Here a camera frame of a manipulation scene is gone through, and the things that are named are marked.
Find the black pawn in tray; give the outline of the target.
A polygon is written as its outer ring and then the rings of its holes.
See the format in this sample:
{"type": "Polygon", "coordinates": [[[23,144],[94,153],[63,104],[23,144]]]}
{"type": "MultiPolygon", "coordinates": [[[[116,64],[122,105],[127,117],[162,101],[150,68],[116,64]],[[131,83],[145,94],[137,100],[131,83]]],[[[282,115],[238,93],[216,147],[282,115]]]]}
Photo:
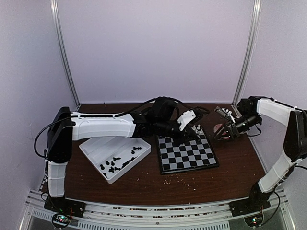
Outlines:
{"type": "Polygon", "coordinates": [[[137,150],[141,150],[141,147],[133,147],[131,150],[131,154],[134,155],[136,153],[137,150]]]}

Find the aluminium corner post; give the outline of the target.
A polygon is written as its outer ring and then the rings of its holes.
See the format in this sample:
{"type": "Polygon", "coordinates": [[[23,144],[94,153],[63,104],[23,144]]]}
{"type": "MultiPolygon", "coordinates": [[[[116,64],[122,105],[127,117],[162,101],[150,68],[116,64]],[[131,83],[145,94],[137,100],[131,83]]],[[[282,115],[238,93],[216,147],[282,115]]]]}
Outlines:
{"type": "Polygon", "coordinates": [[[252,54],[256,46],[256,41],[257,41],[257,36],[258,36],[261,8],[262,8],[262,0],[255,0],[254,5],[253,5],[247,47],[246,47],[236,91],[233,97],[232,106],[236,106],[238,104],[240,98],[243,95],[245,85],[247,83],[252,54]]]}
{"type": "Polygon", "coordinates": [[[59,52],[61,56],[61,61],[62,65],[64,68],[65,76],[68,82],[69,90],[72,94],[74,103],[76,107],[79,107],[81,105],[79,97],[77,95],[76,87],[72,78],[72,73],[69,65],[69,60],[64,44],[64,37],[63,37],[63,32],[61,28],[61,23],[60,23],[60,15],[59,15],[59,6],[58,6],[58,1],[57,0],[51,0],[50,1],[50,6],[51,6],[51,13],[52,13],[52,18],[54,21],[55,25],[55,30],[56,30],[56,35],[57,35],[57,40],[58,40],[58,45],[59,45],[59,52]]]}

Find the black white chess board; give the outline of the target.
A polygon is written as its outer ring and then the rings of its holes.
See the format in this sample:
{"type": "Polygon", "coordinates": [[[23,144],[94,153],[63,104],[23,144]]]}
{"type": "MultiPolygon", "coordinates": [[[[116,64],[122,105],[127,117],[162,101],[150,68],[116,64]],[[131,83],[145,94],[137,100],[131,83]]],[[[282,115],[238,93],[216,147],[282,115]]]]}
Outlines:
{"type": "Polygon", "coordinates": [[[182,173],[219,167],[218,159],[204,129],[203,131],[203,135],[197,135],[197,140],[188,141],[177,147],[172,138],[157,136],[160,173],[182,173]]]}

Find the white chess pieces row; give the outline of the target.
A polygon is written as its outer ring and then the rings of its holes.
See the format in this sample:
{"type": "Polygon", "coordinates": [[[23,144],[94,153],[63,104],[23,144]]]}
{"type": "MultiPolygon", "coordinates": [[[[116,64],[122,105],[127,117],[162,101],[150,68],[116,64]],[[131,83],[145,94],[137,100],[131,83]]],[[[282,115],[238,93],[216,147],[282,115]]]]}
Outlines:
{"type": "Polygon", "coordinates": [[[193,131],[197,134],[197,135],[203,135],[204,134],[204,131],[202,129],[202,126],[200,124],[198,125],[194,125],[192,127],[193,131]]]}

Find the white plastic tray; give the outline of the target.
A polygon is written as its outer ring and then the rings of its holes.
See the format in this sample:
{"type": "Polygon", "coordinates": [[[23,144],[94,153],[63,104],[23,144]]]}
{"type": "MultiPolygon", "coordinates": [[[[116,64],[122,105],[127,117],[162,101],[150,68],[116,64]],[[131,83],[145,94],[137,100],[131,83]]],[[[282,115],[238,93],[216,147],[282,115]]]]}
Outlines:
{"type": "Polygon", "coordinates": [[[151,152],[151,145],[141,138],[90,138],[82,143],[79,148],[109,184],[113,184],[151,152]],[[132,155],[131,150],[133,147],[141,147],[142,149],[137,150],[136,153],[132,155]],[[136,157],[136,159],[120,171],[103,174],[99,165],[105,161],[111,160],[113,157],[121,157],[125,160],[136,157]]]}

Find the right aluminium corner post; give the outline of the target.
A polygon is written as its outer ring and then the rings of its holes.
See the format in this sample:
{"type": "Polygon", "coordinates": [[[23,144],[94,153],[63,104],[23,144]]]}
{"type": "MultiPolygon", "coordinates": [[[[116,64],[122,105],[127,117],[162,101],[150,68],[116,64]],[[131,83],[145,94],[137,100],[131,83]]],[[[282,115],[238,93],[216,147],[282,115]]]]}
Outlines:
{"type": "Polygon", "coordinates": [[[233,97],[232,106],[236,106],[238,104],[240,98],[243,95],[245,85],[247,83],[252,54],[256,46],[256,41],[257,41],[257,36],[258,36],[261,8],[262,8],[262,0],[255,0],[254,5],[253,5],[247,47],[246,47],[236,91],[233,97]]]}

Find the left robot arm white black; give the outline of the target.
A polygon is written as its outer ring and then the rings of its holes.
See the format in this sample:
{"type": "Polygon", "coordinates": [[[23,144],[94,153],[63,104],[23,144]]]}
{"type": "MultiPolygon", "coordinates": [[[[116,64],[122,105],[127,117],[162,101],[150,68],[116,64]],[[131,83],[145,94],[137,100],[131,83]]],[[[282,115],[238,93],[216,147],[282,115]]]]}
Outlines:
{"type": "Polygon", "coordinates": [[[70,111],[69,107],[59,109],[53,122],[43,130],[47,131],[47,151],[42,155],[47,160],[48,195],[50,204],[59,213],[69,209],[64,199],[66,166],[72,156],[72,143],[87,138],[147,138],[153,135],[171,137],[182,144],[195,137],[188,126],[196,118],[196,112],[188,107],[183,114],[172,120],[174,111],[183,102],[158,97],[153,105],[142,111],[137,107],[117,114],[83,114],[70,111]]]}

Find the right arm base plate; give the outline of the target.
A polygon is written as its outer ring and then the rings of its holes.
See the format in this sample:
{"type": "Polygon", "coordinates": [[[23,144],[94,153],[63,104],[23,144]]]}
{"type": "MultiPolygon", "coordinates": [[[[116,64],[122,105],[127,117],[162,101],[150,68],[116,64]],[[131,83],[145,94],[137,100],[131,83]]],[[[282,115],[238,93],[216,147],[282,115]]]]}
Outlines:
{"type": "Polygon", "coordinates": [[[261,209],[270,207],[269,201],[264,201],[263,203],[250,202],[248,198],[229,203],[229,208],[233,217],[260,212],[261,209]]]}

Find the left aluminium corner post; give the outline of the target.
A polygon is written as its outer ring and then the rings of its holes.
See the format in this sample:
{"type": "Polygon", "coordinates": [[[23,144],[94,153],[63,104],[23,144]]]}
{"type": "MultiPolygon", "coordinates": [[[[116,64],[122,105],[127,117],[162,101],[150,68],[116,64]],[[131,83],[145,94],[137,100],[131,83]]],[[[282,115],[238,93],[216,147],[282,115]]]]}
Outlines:
{"type": "Polygon", "coordinates": [[[51,0],[50,1],[50,6],[51,6],[51,13],[52,13],[52,18],[54,21],[55,25],[55,30],[56,30],[56,35],[57,35],[57,40],[58,40],[58,45],[59,45],[59,52],[61,56],[61,61],[62,65],[64,68],[65,76],[68,82],[69,90],[72,94],[74,103],[76,107],[79,107],[81,105],[79,97],[77,95],[76,87],[72,78],[72,73],[69,65],[69,60],[64,44],[64,37],[63,37],[63,32],[61,28],[61,23],[60,23],[60,15],[59,15],[59,6],[58,6],[58,1],[57,0],[51,0]]]}

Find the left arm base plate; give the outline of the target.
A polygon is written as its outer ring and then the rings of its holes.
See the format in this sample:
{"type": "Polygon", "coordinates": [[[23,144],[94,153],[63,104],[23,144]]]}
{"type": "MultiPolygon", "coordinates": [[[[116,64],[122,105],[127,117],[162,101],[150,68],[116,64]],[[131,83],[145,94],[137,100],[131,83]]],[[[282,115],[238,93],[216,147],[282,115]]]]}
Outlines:
{"type": "Polygon", "coordinates": [[[44,204],[44,209],[79,218],[83,217],[85,207],[84,202],[66,199],[65,197],[47,197],[44,204]]]}

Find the red patterned small dish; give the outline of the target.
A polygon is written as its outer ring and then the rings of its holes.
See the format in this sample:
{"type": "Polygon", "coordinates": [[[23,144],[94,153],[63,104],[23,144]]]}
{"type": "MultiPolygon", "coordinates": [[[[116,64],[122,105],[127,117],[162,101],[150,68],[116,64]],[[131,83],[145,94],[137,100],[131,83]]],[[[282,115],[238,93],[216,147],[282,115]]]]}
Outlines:
{"type": "Polygon", "coordinates": [[[213,127],[213,135],[215,139],[230,139],[229,129],[227,124],[216,124],[213,127]]]}

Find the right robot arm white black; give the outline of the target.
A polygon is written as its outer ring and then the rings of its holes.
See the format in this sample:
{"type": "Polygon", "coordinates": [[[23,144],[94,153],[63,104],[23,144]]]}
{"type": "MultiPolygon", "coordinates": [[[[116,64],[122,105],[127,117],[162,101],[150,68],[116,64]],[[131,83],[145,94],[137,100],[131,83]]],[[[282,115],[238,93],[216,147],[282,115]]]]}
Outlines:
{"type": "Polygon", "coordinates": [[[307,112],[264,96],[243,98],[236,108],[241,116],[235,117],[227,108],[214,108],[226,120],[213,126],[212,140],[221,153],[222,168],[231,170],[232,182],[238,186],[230,192],[247,195],[250,185],[246,208],[252,212],[281,184],[290,201],[305,201],[306,192],[297,185],[290,188],[291,183],[286,179],[297,178],[296,174],[291,175],[294,169],[306,169],[300,162],[307,158],[307,112]],[[264,144],[260,148],[268,153],[275,150],[277,158],[265,173],[246,132],[268,119],[271,123],[264,129],[265,137],[260,139],[264,144]]]}

